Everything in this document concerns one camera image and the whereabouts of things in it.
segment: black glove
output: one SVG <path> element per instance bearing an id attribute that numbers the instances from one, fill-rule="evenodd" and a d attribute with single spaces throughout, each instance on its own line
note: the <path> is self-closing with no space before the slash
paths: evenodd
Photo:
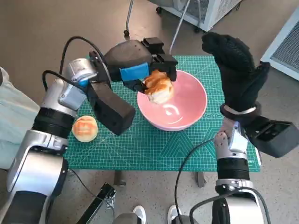
<path id="1" fill-rule="evenodd" d="M 220 69 L 225 104 L 238 112 L 254 107 L 270 63 L 261 62 L 256 68 L 249 47 L 229 35 L 209 32 L 202 41 L 202 49 L 215 57 Z"/>

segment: gray floor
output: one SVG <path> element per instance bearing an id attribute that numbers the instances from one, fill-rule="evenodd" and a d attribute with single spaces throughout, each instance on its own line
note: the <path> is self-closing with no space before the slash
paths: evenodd
<path id="1" fill-rule="evenodd" d="M 11 75 L 12 82 L 29 97 L 40 103 L 44 93 L 41 73 L 57 70 L 62 48 L 73 35 L 94 41 L 103 52 L 124 41 L 123 30 L 129 0 L 0 0 L 0 66 Z M 256 62 L 299 5 L 298 0 L 244 0 L 238 12 L 214 26 L 213 30 L 239 37 L 250 46 Z M 157 36 L 168 48 L 178 18 L 163 13 L 145 0 L 136 0 L 130 21 L 131 38 Z M 201 34 L 183 23 L 173 54 L 202 55 Z M 68 59 L 86 56 L 89 47 L 81 42 L 72 44 Z M 299 82 L 271 70 L 259 101 L 263 113 L 274 119 L 290 120 L 299 125 Z M 257 189 L 264 195 L 272 223 L 298 223 L 299 150 L 286 157 L 273 159 L 262 155 L 263 168 L 252 174 Z M 173 204 L 176 172 L 125 173 L 127 187 L 118 191 L 116 214 L 128 212 L 142 204 L 149 223 L 166 223 L 168 207 Z M 79 175 L 94 193 L 104 182 L 113 182 L 112 171 L 80 170 Z M 193 173 L 183 173 L 179 186 L 179 204 L 183 213 L 204 198 L 214 196 L 215 173 L 206 173 L 207 185 L 198 189 Z M 0 205 L 5 199 L 6 175 L 0 172 Z M 51 223 L 70 224 L 77 221 L 92 198 L 73 176 L 69 176 L 62 195 L 57 199 Z M 93 223 L 110 223 L 111 211 L 101 210 Z M 210 206 L 196 212 L 200 223 L 211 223 Z"/>

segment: wheel caster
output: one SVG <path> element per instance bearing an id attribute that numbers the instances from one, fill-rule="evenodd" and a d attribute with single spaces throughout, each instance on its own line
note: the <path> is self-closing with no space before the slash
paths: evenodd
<path id="1" fill-rule="evenodd" d="M 195 32 L 196 34 L 198 34 L 200 31 L 201 31 L 201 29 L 200 29 L 199 27 L 194 28 L 194 32 Z"/>
<path id="2" fill-rule="evenodd" d="M 162 13 L 162 8 L 161 8 L 161 7 L 157 7 L 157 8 L 156 8 L 156 12 L 157 12 L 158 14 L 161 14 L 161 13 Z"/>
<path id="3" fill-rule="evenodd" d="M 127 37 L 127 36 L 130 36 L 130 33 L 129 33 L 129 31 L 128 31 L 128 30 L 126 30 L 126 29 L 123 31 L 123 33 L 124 33 L 125 37 Z"/>

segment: pink bowl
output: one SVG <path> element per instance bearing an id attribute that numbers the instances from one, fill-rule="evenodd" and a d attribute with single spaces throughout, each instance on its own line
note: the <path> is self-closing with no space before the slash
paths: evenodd
<path id="1" fill-rule="evenodd" d="M 191 74 L 177 70 L 174 97 L 157 105 L 142 93 L 137 94 L 141 113 L 153 126 L 164 131 L 180 131 L 193 125 L 206 111 L 206 90 Z"/>

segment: metal chair leg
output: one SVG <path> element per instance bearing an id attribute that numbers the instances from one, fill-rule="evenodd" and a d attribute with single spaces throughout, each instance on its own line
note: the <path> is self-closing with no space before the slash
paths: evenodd
<path id="1" fill-rule="evenodd" d="M 198 24 L 197 26 L 200 27 L 200 23 L 201 23 L 201 5 L 200 5 L 200 0 L 197 0 L 197 4 L 198 4 Z"/>
<path id="2" fill-rule="evenodd" d="M 185 9 L 184 9 L 184 12 L 179 20 L 179 23 L 178 23 L 178 27 L 177 27 L 177 30 L 176 30 L 176 33 L 174 34 L 174 37 L 172 39 L 172 43 L 171 43 L 171 46 L 170 46 L 170 49 L 169 49 L 169 54 L 171 54 L 171 51 L 172 51 L 172 47 L 174 45 L 174 42 L 176 41 L 176 38 L 177 38 L 177 35 L 178 35 L 178 32 L 179 32 L 179 29 L 181 28 L 181 25 L 182 25 L 182 22 L 184 20 L 184 16 L 187 12 L 187 9 L 189 7 L 189 4 L 190 4 L 190 0 L 187 1 L 186 5 L 185 5 Z"/>
<path id="3" fill-rule="evenodd" d="M 130 16 L 131 16 L 132 7 L 133 7 L 133 2 L 134 2 L 134 0 L 130 1 L 129 11 L 128 11 L 128 15 L 127 15 L 127 21 L 126 21 L 126 29 L 123 31 L 125 36 L 130 35 L 130 33 L 129 33 L 129 20 L 130 20 Z"/>

